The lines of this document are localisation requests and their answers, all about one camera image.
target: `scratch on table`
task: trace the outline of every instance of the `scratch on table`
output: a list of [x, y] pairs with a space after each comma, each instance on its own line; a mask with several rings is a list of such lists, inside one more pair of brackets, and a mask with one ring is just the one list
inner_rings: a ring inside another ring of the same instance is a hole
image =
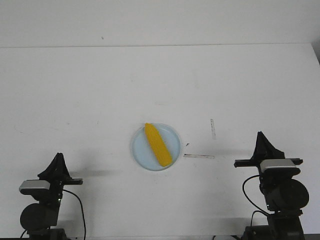
[[196, 158], [196, 159], [215, 159], [213, 155], [202, 155], [202, 154], [184, 154], [184, 158]]
[[215, 129], [215, 122], [213, 119], [210, 119], [211, 122], [211, 132], [212, 132], [212, 138], [216, 139], [216, 129]]

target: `black cable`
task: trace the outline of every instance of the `black cable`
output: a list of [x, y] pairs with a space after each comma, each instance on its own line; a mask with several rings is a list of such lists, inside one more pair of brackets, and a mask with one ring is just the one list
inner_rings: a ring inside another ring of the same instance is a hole
[[268, 215], [265, 214], [263, 211], [259, 211], [259, 210], [254, 211], [254, 212], [252, 213], [252, 216], [251, 216], [251, 222], [250, 222], [250, 227], [251, 227], [251, 228], [252, 228], [252, 221], [253, 221], [253, 219], [254, 219], [255, 213], [261, 213], [261, 214], [265, 215], [266, 217], [268, 216]]
[[64, 189], [63, 189], [63, 191], [65, 191], [65, 192], [67, 192], [69, 194], [72, 194], [73, 196], [75, 196], [79, 200], [79, 203], [80, 203], [80, 206], [81, 206], [82, 219], [83, 219], [83, 228], [84, 228], [83, 240], [86, 240], [87, 228], [86, 228], [84, 206], [82, 205], [82, 202], [81, 202], [80, 198], [75, 193], [73, 193], [72, 191], [64, 190]]
[[246, 194], [246, 191], [245, 191], [245, 184], [246, 182], [248, 182], [250, 179], [253, 179], [253, 178], [257, 178], [257, 177], [260, 177], [260, 175], [254, 175], [254, 176], [251, 176], [249, 178], [247, 178], [243, 184], [242, 184], [242, 191], [243, 191], [243, 194], [245, 195], [246, 199], [248, 199], [248, 201], [253, 205], [255, 206], [257, 209], [259, 209], [261, 212], [263, 212], [264, 214], [266, 215], [269, 215], [269, 213], [267, 213], [265, 210], [263, 210], [262, 208], [258, 207], [257, 205], [254, 204], [253, 201], [250, 200], [250, 198], [248, 197], [248, 195]]
[[23, 233], [21, 234], [20, 238], [22, 239], [22, 237], [25, 235], [27, 230], [24, 230]]
[[231, 237], [233, 237], [233, 238], [236, 239], [236, 240], [241, 240], [241, 238], [238, 237], [238, 236], [236, 236], [236, 235], [231, 235]]

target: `light blue plate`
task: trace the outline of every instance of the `light blue plate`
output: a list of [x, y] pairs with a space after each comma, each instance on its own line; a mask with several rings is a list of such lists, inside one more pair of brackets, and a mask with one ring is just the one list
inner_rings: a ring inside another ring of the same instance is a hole
[[159, 164], [149, 146], [144, 127], [140, 128], [134, 135], [131, 143], [131, 152], [137, 163], [145, 169], [160, 171], [167, 169], [176, 162], [181, 152], [181, 143], [178, 134], [170, 126], [161, 123], [153, 123], [153, 125], [159, 131], [166, 148], [169, 150], [172, 163], [165, 167]]

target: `corn on the cob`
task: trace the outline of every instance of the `corn on the cob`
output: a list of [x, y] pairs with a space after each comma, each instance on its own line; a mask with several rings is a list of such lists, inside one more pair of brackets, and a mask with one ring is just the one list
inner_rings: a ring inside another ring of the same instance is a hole
[[170, 165], [172, 157], [156, 127], [151, 123], [146, 123], [144, 133], [159, 164], [162, 167]]

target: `white tabletop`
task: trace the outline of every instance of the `white tabletop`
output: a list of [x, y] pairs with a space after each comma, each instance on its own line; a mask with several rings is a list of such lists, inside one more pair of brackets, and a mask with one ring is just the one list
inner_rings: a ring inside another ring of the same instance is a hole
[[[20, 233], [35, 202], [19, 185], [57, 152], [83, 178], [65, 189], [82, 199], [89, 237], [241, 234], [255, 210], [241, 186], [257, 170], [233, 163], [251, 157], [260, 130], [287, 158], [304, 159], [301, 222], [318, 232], [320, 68], [310, 44], [2, 48], [0, 79], [2, 237]], [[182, 155], [164, 171], [131, 156], [145, 122], [181, 138]], [[247, 192], [265, 208], [258, 181]], [[82, 235], [80, 216], [65, 194], [59, 226], [70, 237]]]

